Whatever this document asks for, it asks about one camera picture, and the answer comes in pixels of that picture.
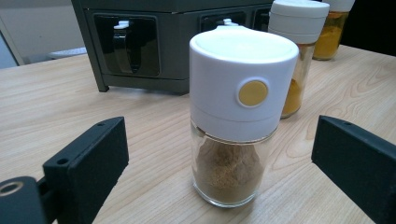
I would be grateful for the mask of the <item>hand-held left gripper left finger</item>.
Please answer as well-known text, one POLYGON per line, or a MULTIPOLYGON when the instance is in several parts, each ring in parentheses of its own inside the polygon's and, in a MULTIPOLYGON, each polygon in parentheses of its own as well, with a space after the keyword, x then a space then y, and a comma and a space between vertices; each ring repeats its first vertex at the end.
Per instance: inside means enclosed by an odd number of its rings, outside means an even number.
POLYGON ((48 220, 92 224, 128 162, 124 118, 94 124, 43 164, 48 220))

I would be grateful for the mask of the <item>dark grey spice rack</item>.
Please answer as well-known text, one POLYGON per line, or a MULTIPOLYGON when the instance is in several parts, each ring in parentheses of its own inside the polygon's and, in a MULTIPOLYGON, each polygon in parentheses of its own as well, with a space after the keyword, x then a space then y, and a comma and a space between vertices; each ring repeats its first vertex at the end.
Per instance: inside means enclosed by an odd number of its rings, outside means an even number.
POLYGON ((189 42, 232 19, 265 31, 274 0, 71 0, 99 91, 127 87, 185 94, 189 91, 189 42), (141 48, 135 74, 122 73, 113 48, 113 27, 130 21, 141 48))

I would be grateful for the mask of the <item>spice jar with brown powder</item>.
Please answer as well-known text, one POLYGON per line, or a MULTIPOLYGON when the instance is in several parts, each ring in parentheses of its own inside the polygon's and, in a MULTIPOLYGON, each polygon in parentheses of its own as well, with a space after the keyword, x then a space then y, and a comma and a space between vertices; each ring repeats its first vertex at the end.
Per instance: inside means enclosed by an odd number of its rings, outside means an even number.
POLYGON ((285 37, 240 25, 191 39, 193 185, 206 201, 232 208, 254 198, 298 53, 285 37))

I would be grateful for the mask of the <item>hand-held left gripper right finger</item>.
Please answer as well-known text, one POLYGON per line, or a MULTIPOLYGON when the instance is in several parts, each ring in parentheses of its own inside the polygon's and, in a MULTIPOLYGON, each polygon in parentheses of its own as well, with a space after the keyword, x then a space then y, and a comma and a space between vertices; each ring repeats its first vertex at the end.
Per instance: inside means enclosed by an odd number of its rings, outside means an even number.
POLYGON ((396 224, 396 146, 345 120, 320 116, 312 162, 376 224, 396 224))

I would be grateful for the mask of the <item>spice jar with orange powder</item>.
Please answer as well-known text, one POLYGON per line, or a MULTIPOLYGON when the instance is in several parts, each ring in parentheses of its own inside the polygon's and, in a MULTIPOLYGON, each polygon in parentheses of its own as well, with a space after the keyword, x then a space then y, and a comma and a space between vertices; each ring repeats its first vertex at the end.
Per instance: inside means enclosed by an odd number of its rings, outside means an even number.
POLYGON ((268 32, 289 39, 299 49, 282 119, 289 118, 302 106, 315 45, 329 9, 329 4, 314 0, 275 0, 271 6, 268 32))

